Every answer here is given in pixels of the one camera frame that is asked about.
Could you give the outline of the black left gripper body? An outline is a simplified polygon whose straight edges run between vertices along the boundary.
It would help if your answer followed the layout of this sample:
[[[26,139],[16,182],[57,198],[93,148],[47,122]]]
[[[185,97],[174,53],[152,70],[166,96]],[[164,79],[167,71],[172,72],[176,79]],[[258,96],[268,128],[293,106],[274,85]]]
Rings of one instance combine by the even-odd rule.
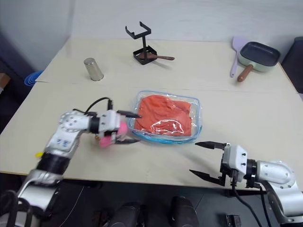
[[[110,131],[109,132],[109,144],[118,144],[126,141],[127,131]]]

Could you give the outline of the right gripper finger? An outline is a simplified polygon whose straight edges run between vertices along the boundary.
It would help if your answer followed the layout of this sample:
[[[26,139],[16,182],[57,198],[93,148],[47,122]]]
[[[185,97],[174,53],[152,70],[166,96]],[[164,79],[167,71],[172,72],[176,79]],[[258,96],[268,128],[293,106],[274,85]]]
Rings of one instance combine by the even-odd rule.
[[[197,142],[195,145],[208,148],[208,149],[221,149],[224,150],[224,148],[227,146],[227,143],[219,143],[219,142],[213,142],[213,141],[203,141],[203,142]]]
[[[204,172],[199,172],[199,171],[195,171],[195,170],[190,170],[190,172],[193,173],[194,175],[198,176],[199,178],[201,178],[204,181],[211,182],[211,183],[214,183],[214,184],[217,184],[220,186],[224,186],[224,174],[222,174],[218,178],[213,178],[209,174],[204,173]]]

